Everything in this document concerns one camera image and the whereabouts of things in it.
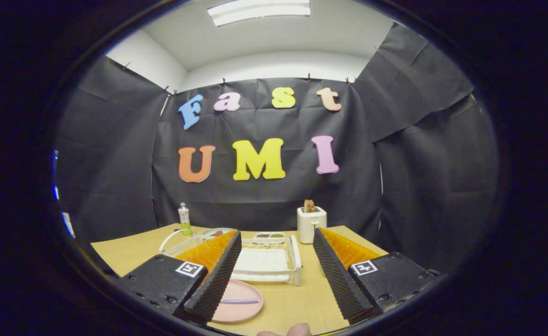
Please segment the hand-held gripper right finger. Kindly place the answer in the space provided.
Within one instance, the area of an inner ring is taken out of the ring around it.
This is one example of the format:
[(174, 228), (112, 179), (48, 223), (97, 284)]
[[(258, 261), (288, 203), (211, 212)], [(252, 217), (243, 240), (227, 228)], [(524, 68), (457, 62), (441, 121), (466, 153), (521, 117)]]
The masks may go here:
[(313, 247), (350, 325), (404, 304), (442, 276), (399, 252), (382, 256), (325, 228), (315, 229)]

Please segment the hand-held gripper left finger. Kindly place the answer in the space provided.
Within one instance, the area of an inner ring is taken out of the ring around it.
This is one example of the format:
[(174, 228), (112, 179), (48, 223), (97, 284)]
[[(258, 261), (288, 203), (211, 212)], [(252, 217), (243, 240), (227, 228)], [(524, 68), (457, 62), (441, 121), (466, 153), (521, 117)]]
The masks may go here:
[(121, 287), (168, 315), (206, 325), (220, 304), (242, 248), (231, 230), (176, 257), (157, 254), (121, 278)]

